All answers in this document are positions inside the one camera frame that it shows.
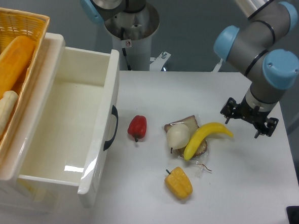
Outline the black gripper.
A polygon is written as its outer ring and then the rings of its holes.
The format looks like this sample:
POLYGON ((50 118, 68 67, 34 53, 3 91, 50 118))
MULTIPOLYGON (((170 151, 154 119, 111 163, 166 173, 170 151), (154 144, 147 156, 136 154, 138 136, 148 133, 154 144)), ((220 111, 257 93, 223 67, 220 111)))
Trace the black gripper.
POLYGON ((270 111, 262 111, 258 105, 252 108, 245 98, 240 103, 229 98, 220 110, 220 114, 224 115, 225 124, 228 124, 230 119, 241 119, 252 124, 256 130, 255 139, 260 135, 271 137, 279 121, 278 118, 270 118, 270 111))

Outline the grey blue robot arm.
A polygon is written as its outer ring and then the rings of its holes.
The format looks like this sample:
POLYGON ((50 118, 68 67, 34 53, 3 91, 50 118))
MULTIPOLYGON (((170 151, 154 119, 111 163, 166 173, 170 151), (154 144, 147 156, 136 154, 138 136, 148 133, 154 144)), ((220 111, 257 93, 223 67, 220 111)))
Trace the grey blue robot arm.
MULTIPOLYGON (((275 0, 234 0, 249 20, 245 29, 226 27, 213 49, 251 81, 240 103, 228 99, 221 110, 227 120, 251 123, 257 135, 271 136, 278 120, 269 113, 299 74, 299 60, 289 51, 272 50, 297 24, 295 7, 275 0)), ((146 0, 80 0, 91 22, 104 25, 113 48, 120 53, 120 69, 152 70, 152 37, 159 27, 158 11, 146 0)))

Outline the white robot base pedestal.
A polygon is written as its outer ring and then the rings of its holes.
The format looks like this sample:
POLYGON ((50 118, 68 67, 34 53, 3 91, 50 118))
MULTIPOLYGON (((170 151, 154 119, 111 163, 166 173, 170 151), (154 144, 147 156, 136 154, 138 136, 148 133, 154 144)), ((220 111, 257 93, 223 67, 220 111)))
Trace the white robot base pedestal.
POLYGON ((158 11, 149 3, 140 12, 120 12, 105 21, 113 49, 120 54, 120 70, 166 70, 166 62, 171 54, 163 51, 158 57, 151 55, 152 38, 159 24, 158 11))

